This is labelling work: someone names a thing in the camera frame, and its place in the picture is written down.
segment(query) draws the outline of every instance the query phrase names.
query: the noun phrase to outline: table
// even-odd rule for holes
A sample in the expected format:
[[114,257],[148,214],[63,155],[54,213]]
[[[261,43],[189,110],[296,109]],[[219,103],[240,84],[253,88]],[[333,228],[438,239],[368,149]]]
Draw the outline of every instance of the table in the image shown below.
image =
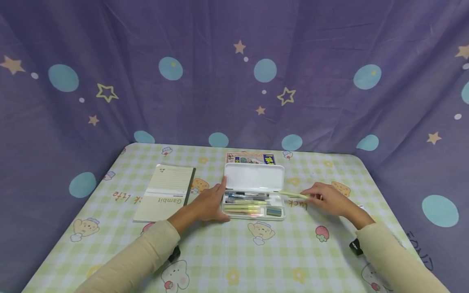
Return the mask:
[[[285,190],[300,192],[314,182],[334,184],[376,221],[385,223],[418,258],[391,209],[355,156],[133,143],[127,146],[57,242],[23,292],[73,292],[87,277],[148,228],[132,218],[158,163],[196,167],[197,188],[220,182],[227,152],[275,154],[285,167]],[[189,202],[197,193],[192,190]],[[252,227],[274,231],[256,237]],[[232,219],[198,223],[182,236],[176,264],[186,269],[191,292],[375,292],[372,267],[348,247],[355,229],[298,201],[287,202],[284,221]],[[82,235],[75,232],[85,230]],[[162,271],[135,292],[165,292]],[[381,293],[387,285],[380,284]]]

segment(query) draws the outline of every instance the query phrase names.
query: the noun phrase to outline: notebook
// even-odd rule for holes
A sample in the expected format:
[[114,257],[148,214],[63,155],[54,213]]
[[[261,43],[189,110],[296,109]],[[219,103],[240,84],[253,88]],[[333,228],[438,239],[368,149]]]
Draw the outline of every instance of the notebook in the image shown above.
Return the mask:
[[166,220],[186,205],[195,172],[192,167],[156,165],[134,221]]

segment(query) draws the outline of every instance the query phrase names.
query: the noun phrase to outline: pencil case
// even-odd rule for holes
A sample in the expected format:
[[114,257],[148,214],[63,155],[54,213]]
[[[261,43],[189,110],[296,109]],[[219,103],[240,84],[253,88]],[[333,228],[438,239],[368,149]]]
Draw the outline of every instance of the pencil case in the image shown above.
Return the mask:
[[285,219],[285,201],[278,193],[283,189],[283,166],[227,163],[225,175],[227,190],[220,204],[224,213],[239,219]]

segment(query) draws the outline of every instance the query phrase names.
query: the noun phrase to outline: blue polka dot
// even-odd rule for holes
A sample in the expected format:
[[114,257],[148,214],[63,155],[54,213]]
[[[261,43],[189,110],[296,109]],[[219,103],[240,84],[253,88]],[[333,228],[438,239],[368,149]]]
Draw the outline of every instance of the blue polka dot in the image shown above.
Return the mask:
[[282,139],[282,148],[284,150],[294,151],[301,147],[303,139],[296,134],[290,134]]
[[462,100],[469,104],[469,82],[462,88],[461,96]]
[[228,146],[228,142],[228,136],[221,132],[214,132],[208,138],[208,143],[216,148],[225,148]]
[[379,145],[379,138],[376,135],[370,134],[365,136],[364,139],[356,145],[357,149],[372,151],[375,150]]
[[356,87],[369,90],[378,84],[381,79],[381,68],[378,65],[368,64],[360,68],[353,77]]
[[169,80],[178,80],[182,76],[182,65],[173,57],[164,57],[159,61],[159,72]]
[[64,64],[55,64],[49,68],[49,80],[60,91],[71,92],[78,88],[78,75]]
[[138,143],[155,143],[153,136],[143,130],[134,132],[134,138]]
[[424,198],[422,210],[430,222],[440,227],[452,227],[459,221],[456,205],[441,195],[429,195]]
[[76,176],[70,185],[68,191],[77,198],[89,196],[96,187],[96,178],[91,172],[84,172]]
[[268,83],[276,75],[277,66],[270,59],[262,59],[254,66],[254,77],[262,83]]

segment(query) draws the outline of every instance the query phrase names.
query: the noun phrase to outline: small box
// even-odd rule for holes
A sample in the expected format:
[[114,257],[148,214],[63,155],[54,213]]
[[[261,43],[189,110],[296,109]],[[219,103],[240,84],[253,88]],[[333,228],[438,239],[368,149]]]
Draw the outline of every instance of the small box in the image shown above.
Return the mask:
[[[268,199],[264,204],[240,203],[239,205],[252,205],[258,211],[253,214],[240,214],[225,212],[231,218],[239,219],[262,219],[265,221],[282,221],[285,219],[286,209],[283,198],[278,193],[283,189],[285,168],[280,165],[227,163],[225,165],[225,176],[227,177],[227,192],[233,193],[264,193]],[[227,203],[229,195],[223,195],[221,210],[236,206],[236,203]]]

